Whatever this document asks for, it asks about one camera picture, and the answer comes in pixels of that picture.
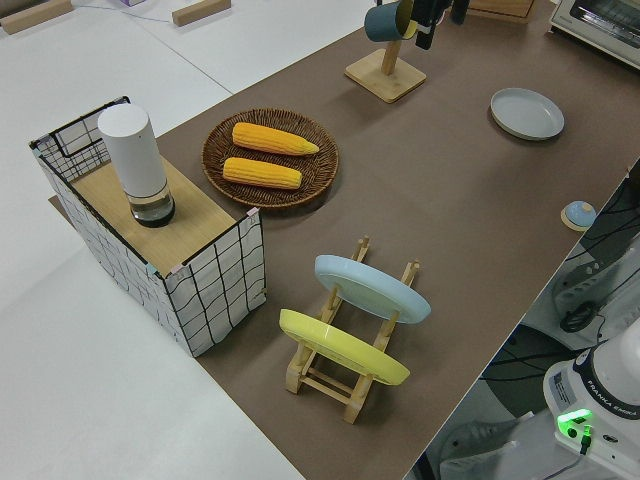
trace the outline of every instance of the green light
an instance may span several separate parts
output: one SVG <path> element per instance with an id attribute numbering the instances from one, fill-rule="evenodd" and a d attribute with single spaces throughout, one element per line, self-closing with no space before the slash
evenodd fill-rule
<path id="1" fill-rule="evenodd" d="M 568 412 L 568 413 L 563 413 L 562 415 L 558 415 L 558 429 L 564 435 L 570 436 L 568 433 L 569 428 L 575 428 L 577 425 L 584 422 L 585 419 L 589 418 L 591 415 L 593 415 L 591 410 L 587 408 L 581 408 L 573 412 Z M 591 431 L 591 427 L 588 425 L 585 425 L 584 434 L 590 435 L 590 431 Z"/>

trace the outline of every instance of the brown tabletop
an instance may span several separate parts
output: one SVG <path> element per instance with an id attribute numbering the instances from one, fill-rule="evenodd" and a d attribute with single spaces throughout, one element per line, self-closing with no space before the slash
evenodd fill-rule
<path id="1" fill-rule="evenodd" d="M 159 139 L 163 155 L 236 218 L 247 209 L 218 193 L 200 165 L 219 122 L 286 108 L 339 146 L 322 206 L 265 214 L 267 303 L 198 359 L 309 479 L 402 478 L 578 240 L 561 209 L 573 200 L 601 208 L 639 156 L 640 76 L 548 33 L 552 5 L 539 3 L 529 25 L 468 17 L 441 25 L 428 52 L 405 42 L 400 57 L 427 81 L 395 104 L 344 76 L 380 47 L 357 31 Z M 506 87 L 551 98 L 564 131 L 529 142 L 501 130 L 489 101 Z M 315 315 L 326 296 L 315 257 L 349 256 L 364 234 L 367 263 L 380 270 L 400 276 L 407 261 L 421 261 L 414 288 L 433 313 L 398 326 L 387 352 L 411 375 L 398 387 L 374 385 L 349 425 L 342 404 L 285 390 L 295 343 L 278 315 Z M 379 326 L 348 305 L 335 325 L 370 340 Z"/>

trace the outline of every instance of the blue mug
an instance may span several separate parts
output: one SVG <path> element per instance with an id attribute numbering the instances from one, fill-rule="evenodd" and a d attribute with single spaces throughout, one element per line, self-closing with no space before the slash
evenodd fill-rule
<path id="1" fill-rule="evenodd" d="M 364 17 L 364 31 L 373 42 L 391 42 L 413 37 L 418 28 L 411 20 L 413 0 L 385 3 L 369 9 Z"/>

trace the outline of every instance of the corn cob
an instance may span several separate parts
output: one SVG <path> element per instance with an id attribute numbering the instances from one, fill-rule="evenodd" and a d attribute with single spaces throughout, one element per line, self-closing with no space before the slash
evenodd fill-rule
<path id="1" fill-rule="evenodd" d="M 317 145 L 298 135 L 255 123 L 236 123 L 232 136 L 235 145 L 262 152 L 309 155 L 319 150 Z"/>
<path id="2" fill-rule="evenodd" d="M 295 190 L 300 188 L 302 173 L 299 170 L 274 163 L 230 157 L 224 162 L 222 178 L 229 182 L 258 187 Z"/>

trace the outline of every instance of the wicker plate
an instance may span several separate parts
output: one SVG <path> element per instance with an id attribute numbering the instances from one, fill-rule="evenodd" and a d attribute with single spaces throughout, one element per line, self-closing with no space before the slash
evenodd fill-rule
<path id="1" fill-rule="evenodd" d="M 237 122 L 295 133 L 315 143 L 320 151 L 298 157 L 237 147 L 231 137 Z M 222 178 L 222 167 L 229 157 L 245 157 L 295 168 L 302 172 L 302 184 L 297 190 L 280 190 L 228 182 Z M 287 208 L 311 201 L 331 185 L 338 170 L 338 147 L 324 128 L 313 120 L 288 110 L 260 108 L 237 113 L 214 128 L 202 149 L 202 166 L 213 186 L 233 200 L 260 208 Z"/>

